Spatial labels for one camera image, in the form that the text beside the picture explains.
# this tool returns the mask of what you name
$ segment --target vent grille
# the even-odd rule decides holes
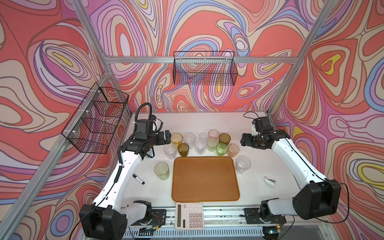
[[[139,230],[132,229],[131,232],[136,238],[180,238],[180,237],[261,237],[263,227],[206,227],[203,230],[176,230],[175,228],[163,228],[155,231],[153,236],[139,235]],[[132,239],[127,229],[124,237]]]

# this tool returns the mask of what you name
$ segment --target wire basket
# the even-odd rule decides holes
[[[175,51],[173,55],[175,85],[235,85],[233,51]]]
[[[107,153],[128,97],[120,90],[99,87],[69,135],[63,135],[80,152]]]

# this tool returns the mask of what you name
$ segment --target colorful swirl pattern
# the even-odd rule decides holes
[[[339,1],[273,119],[327,178],[349,188],[340,239],[384,239],[384,5]],[[342,188],[332,222],[346,216]]]
[[[180,50],[295,56],[321,7],[319,1],[304,0],[97,0],[86,9],[111,56],[173,56]],[[156,111],[263,111],[289,66],[240,63],[235,86],[191,87],[173,86],[172,65],[111,67],[131,96],[132,110],[149,101]],[[242,86],[253,81],[258,86]]]
[[[3,220],[103,69],[70,0],[1,1],[0,69]],[[67,149],[13,238],[68,236],[79,206],[100,191],[126,122],[106,155]]]

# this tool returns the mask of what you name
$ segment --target white table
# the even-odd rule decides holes
[[[251,161],[251,167],[243,174],[237,174],[240,190],[240,199],[234,202],[204,202],[204,206],[244,206],[259,205],[261,201],[272,198],[294,197],[299,188],[296,181],[277,154],[271,149],[260,150],[252,147],[242,147],[240,140],[243,133],[251,133],[252,119],[243,117],[243,112],[230,113],[153,113],[164,122],[162,131],[186,134],[191,132],[199,137],[202,132],[208,133],[211,129],[217,129],[220,133],[228,133],[232,140],[240,147],[238,156],[246,156]],[[264,112],[258,112],[259,116],[265,116]],[[139,114],[138,119],[147,119],[148,114]],[[129,124],[126,139],[132,134],[134,123]],[[164,146],[154,146],[155,157],[145,157],[135,171],[135,174],[145,181],[142,185],[135,179],[131,179],[126,186],[122,206],[135,200],[145,200],[152,203],[153,207],[174,207],[172,200],[172,176],[173,161],[169,160],[163,152]],[[204,156],[214,156],[214,152],[205,152]],[[190,149],[188,156],[197,156],[194,149]],[[154,173],[154,167],[158,162],[166,162],[169,165],[170,176],[166,181],[160,180]],[[264,182],[264,176],[276,180],[274,187]]]

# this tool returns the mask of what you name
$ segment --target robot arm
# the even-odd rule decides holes
[[[252,134],[243,134],[242,146],[272,149],[292,172],[300,192],[293,198],[262,201],[261,217],[298,215],[308,220],[336,213],[341,186],[328,180],[296,148],[289,135],[273,129],[268,117],[253,120]]]
[[[137,119],[140,109],[149,105],[148,119]],[[119,240],[123,237],[127,226],[136,221],[147,223],[152,218],[150,202],[136,200],[129,206],[122,208],[122,195],[128,181],[140,165],[145,156],[154,157],[153,146],[170,143],[170,132],[160,132],[161,124],[154,124],[156,117],[152,115],[152,106],[149,103],[141,105],[135,115],[135,128],[129,139],[118,148],[119,161],[102,189],[94,199],[92,205],[83,205],[80,220],[84,234],[89,238],[100,240]]]

